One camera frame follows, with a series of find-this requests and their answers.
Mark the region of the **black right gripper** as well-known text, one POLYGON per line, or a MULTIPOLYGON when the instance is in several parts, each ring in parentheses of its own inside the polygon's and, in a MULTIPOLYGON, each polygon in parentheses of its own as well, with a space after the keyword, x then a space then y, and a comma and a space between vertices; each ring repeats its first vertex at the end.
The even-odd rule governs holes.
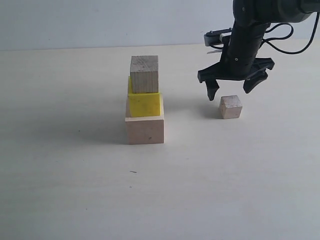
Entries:
POLYGON ((217 80, 242 81, 243 90, 249 94, 258 84, 268 78, 266 69, 272 70, 275 63, 272 58, 257 58, 268 23, 242 27, 233 25, 229 41, 224 43, 220 61, 198 71, 198 80, 205 82, 210 101, 220 86, 217 80))

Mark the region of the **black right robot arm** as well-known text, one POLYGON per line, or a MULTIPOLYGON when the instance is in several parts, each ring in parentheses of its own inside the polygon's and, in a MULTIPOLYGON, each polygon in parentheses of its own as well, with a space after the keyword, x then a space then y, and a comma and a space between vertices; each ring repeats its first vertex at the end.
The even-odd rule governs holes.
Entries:
POLYGON ((219 80, 243 81, 248 94, 268 78, 266 71, 275 63, 271 58, 258 58, 257 53, 263 44, 273 41, 264 37, 273 31, 271 24, 290 26, 320 12, 318 0, 235 0, 232 7, 233 26, 204 35, 205 46, 222 52, 219 62, 197 74, 199 82, 206 85, 210 101, 220 88, 219 80))

